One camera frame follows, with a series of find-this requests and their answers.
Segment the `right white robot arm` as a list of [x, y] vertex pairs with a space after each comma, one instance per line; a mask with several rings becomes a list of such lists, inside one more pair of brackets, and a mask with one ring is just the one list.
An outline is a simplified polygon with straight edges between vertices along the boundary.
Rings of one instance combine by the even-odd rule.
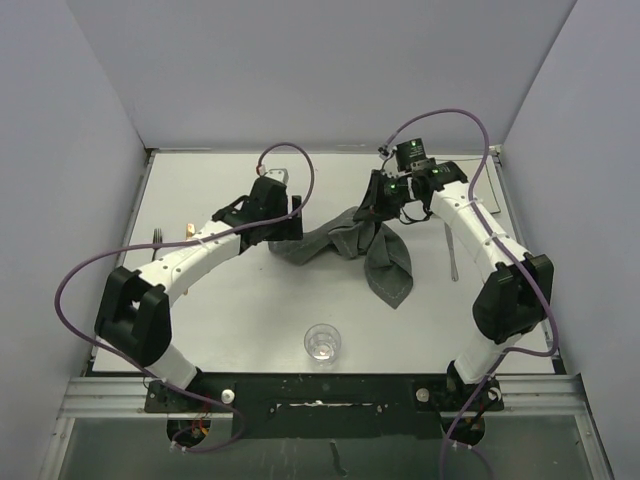
[[483, 282], [472, 307], [475, 331], [453, 362], [457, 376], [445, 384], [448, 402], [466, 409], [480, 398], [479, 382], [501, 354], [548, 318], [554, 267], [547, 256], [534, 256], [511, 238], [469, 192], [468, 178], [454, 162], [422, 160], [397, 176], [372, 171], [354, 219], [388, 221], [415, 201], [451, 230]]

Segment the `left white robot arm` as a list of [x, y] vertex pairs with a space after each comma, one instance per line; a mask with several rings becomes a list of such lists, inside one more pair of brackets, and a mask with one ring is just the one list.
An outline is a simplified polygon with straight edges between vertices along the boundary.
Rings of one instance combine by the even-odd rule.
[[216, 212], [192, 237], [195, 242], [135, 270], [119, 267], [107, 278], [95, 333], [113, 348], [170, 383], [168, 399], [180, 410], [200, 405], [198, 369], [172, 344], [170, 309], [189, 287], [221, 263], [263, 241], [300, 240], [302, 218], [279, 218], [302, 203], [287, 195], [288, 172], [271, 169], [249, 194]]

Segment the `grey cloth placemat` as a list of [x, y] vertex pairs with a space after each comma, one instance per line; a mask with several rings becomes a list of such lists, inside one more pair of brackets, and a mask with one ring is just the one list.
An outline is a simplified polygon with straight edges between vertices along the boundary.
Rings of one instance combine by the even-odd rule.
[[364, 259], [370, 290], [392, 309], [410, 295], [414, 280], [409, 250], [402, 238], [383, 223], [356, 221], [354, 207], [343, 211], [300, 240], [271, 241], [269, 251], [286, 262], [303, 266], [329, 250], [346, 260]]

